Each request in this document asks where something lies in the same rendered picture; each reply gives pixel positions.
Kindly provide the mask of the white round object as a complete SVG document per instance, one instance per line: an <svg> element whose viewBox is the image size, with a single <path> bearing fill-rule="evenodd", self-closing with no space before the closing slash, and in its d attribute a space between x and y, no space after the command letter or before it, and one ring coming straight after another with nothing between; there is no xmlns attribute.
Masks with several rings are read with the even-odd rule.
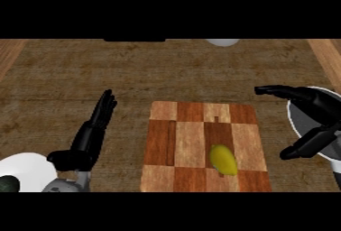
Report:
<svg viewBox="0 0 341 231"><path fill-rule="evenodd" d="M209 39L207 42L219 47L229 47L240 42L240 39Z"/></svg>

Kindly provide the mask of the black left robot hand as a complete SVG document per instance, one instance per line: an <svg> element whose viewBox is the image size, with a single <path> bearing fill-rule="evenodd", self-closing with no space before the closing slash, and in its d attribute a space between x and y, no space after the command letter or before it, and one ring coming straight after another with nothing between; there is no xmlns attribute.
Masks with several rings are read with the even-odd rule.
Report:
<svg viewBox="0 0 341 231"><path fill-rule="evenodd" d="M48 155L58 171L92 171L103 151L105 130L111 122L117 100L113 90L107 89L95 106L89 121L76 134L72 148Z"/></svg>

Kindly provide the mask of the grey pan with white rim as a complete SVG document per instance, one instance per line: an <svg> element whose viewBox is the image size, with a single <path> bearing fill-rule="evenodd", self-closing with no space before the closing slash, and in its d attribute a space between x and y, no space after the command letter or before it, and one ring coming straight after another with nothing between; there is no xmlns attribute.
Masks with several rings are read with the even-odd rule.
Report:
<svg viewBox="0 0 341 231"><path fill-rule="evenodd" d="M303 137L315 127L321 127L321 122L318 122L302 111L293 102L289 102L287 104L287 113L293 130L299 137ZM337 182L339 188L341 189L341 130L339 130L334 134L336 140L318 152L318 155L331 163L334 180Z"/></svg>

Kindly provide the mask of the dark green avocado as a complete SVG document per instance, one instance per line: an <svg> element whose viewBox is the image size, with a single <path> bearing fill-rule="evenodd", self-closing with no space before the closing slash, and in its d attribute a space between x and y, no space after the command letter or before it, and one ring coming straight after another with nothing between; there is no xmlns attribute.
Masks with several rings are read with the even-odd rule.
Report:
<svg viewBox="0 0 341 231"><path fill-rule="evenodd" d="M18 178L12 175L5 175L0 177L0 192L20 192L21 182Z"/></svg>

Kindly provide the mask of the yellow lemon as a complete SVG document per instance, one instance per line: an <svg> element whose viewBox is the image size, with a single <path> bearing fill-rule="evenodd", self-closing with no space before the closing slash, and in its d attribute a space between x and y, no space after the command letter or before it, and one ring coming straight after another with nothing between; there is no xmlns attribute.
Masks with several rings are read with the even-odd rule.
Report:
<svg viewBox="0 0 341 231"><path fill-rule="evenodd" d="M210 150L210 161L213 168L225 175L238 174L237 158L229 148L222 144L215 144Z"/></svg>

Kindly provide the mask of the checkered wooden cutting board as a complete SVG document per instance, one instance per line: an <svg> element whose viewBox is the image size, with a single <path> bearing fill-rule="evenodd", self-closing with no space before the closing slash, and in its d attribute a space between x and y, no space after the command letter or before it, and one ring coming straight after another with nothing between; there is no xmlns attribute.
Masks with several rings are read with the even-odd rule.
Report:
<svg viewBox="0 0 341 231"><path fill-rule="evenodd" d="M238 174L212 166L210 150L225 145ZM157 101L144 151L144 192L271 191L266 156L253 106Z"/></svg>

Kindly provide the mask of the white plate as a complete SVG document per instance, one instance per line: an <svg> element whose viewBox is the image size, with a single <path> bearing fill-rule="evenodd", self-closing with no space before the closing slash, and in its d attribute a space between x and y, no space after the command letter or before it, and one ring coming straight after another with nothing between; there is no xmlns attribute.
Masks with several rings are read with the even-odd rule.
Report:
<svg viewBox="0 0 341 231"><path fill-rule="evenodd" d="M0 161L0 177L14 176L21 183L21 192L42 192L58 179L58 172L48 157L36 152L21 152Z"/></svg>

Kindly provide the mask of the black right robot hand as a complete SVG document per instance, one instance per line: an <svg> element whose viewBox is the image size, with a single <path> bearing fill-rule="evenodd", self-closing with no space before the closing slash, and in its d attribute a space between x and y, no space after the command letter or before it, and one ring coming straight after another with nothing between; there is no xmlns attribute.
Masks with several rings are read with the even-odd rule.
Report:
<svg viewBox="0 0 341 231"><path fill-rule="evenodd" d="M302 112L321 124L280 153L283 160L314 157L337 139L336 132L341 130L341 101L309 87L268 85L256 87L255 93L289 99Z"/></svg>

